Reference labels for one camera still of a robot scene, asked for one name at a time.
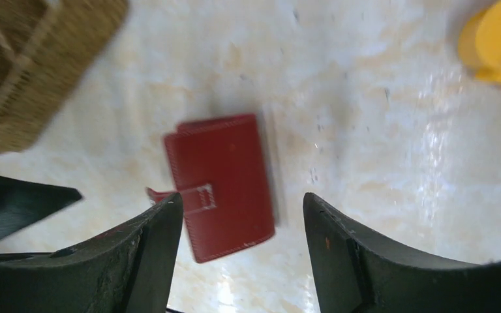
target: maroon leather wallet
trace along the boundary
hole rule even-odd
[[[193,121],[164,138],[183,198],[194,258],[203,263],[275,233],[271,196],[253,114]],[[172,192],[147,189],[155,202]]]

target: black pointed object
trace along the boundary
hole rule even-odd
[[[501,261],[476,265],[411,248],[315,194],[303,209],[322,313],[501,312]]]
[[[181,235],[181,196],[54,253],[0,254],[0,312],[165,312]]]
[[[0,240],[81,199],[73,188],[0,176]]]

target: yellow plastic toy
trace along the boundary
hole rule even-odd
[[[476,79],[501,84],[501,1],[466,24],[458,54]]]

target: dark spot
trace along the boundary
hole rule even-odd
[[[74,249],[65,248],[65,249],[58,250],[57,252],[51,254],[49,256],[49,259],[62,258],[63,256],[71,256],[72,254],[74,254]]]

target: red wallet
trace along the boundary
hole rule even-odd
[[[164,144],[197,263],[275,234],[255,115],[182,123]],[[171,193],[147,189],[155,202]]]

